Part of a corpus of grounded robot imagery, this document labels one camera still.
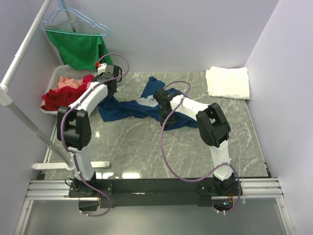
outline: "blue cloth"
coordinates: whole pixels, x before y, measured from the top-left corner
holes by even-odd
[[[115,121],[122,118],[134,116],[135,118],[153,117],[160,122],[158,108],[160,105],[153,98],[153,94],[162,89],[165,83],[157,80],[155,77],[149,77],[149,81],[143,90],[141,97],[132,101],[118,102],[114,96],[107,97],[98,104],[98,110],[103,121]],[[174,88],[168,89],[167,92],[180,92]],[[175,124],[167,127],[166,130],[178,129],[183,126],[198,127],[198,123],[192,118],[175,112]]]

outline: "pink clothing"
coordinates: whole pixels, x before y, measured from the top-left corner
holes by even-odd
[[[83,79],[74,80],[74,78],[68,79],[67,77],[61,76],[61,77],[60,77],[60,81],[59,81],[59,83],[58,83],[58,87],[59,87],[59,88],[54,89],[54,91],[57,91],[57,90],[59,90],[60,88],[66,87],[66,86],[69,86],[69,87],[72,87],[72,88],[74,88],[74,89],[77,89],[77,88],[79,88],[83,83],[84,83]]]

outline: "red clothing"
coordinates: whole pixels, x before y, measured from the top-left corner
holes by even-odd
[[[92,80],[93,76],[87,75],[83,78],[83,84],[77,89],[65,86],[57,91],[49,90],[47,94],[42,96],[45,104],[41,108],[46,111],[57,111],[61,106],[68,107],[87,90],[87,84]]]

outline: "wire hanger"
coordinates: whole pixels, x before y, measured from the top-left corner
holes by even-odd
[[[88,18],[87,16],[85,16],[84,14],[82,14],[81,12],[79,12],[78,10],[76,9],[71,9],[71,8],[67,8],[65,6],[65,4],[63,3],[63,1],[61,0],[58,0],[59,2],[59,7],[60,9],[54,9],[51,14],[49,15],[48,19],[46,21],[42,21],[41,22],[41,25],[40,25],[40,28],[42,30],[45,30],[45,31],[50,31],[50,32],[56,32],[56,33],[64,33],[64,34],[74,34],[74,35],[88,35],[88,36],[106,36],[110,33],[110,30],[109,30],[109,27],[107,27],[106,25],[104,24],[99,24],[99,23],[95,23],[92,19]],[[58,15],[58,13],[60,11],[65,11],[67,16],[68,16],[68,12],[78,16],[80,19],[86,21],[87,23],[89,23],[92,27],[94,28],[100,28],[102,30],[105,31],[105,33],[101,33],[101,34],[86,34],[86,33],[76,33],[75,32],[75,28],[73,27],[72,25],[72,22],[70,22],[71,26],[72,26],[72,29],[74,32],[63,32],[63,31],[57,31],[57,30],[53,30],[53,29],[47,29],[45,27],[46,24],[52,24],[53,23],[53,20],[56,18],[56,16]]]

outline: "white wall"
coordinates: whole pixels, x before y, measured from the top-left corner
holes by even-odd
[[[37,12],[25,0],[0,1],[0,79],[3,78]],[[36,33],[9,87],[13,101],[47,134],[54,118],[41,113],[41,95],[59,65],[41,30]],[[33,163],[42,162],[45,146],[5,107],[0,106],[0,234],[15,230]]]
[[[242,67],[278,0],[66,2],[110,28],[109,51],[125,55],[131,71],[203,71]],[[90,26],[78,29],[91,32]]]
[[[313,1],[280,0],[250,55],[251,116],[297,234],[312,234]]]

